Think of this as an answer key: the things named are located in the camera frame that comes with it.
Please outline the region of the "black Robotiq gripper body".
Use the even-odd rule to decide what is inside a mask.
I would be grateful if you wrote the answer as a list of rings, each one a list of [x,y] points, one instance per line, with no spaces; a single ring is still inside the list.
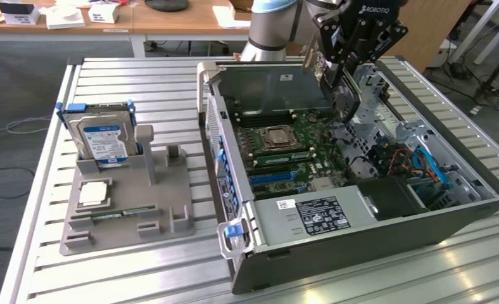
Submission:
[[[353,63],[369,61],[380,32],[399,20],[400,1],[343,1],[339,11],[345,11],[341,26],[345,60]]]

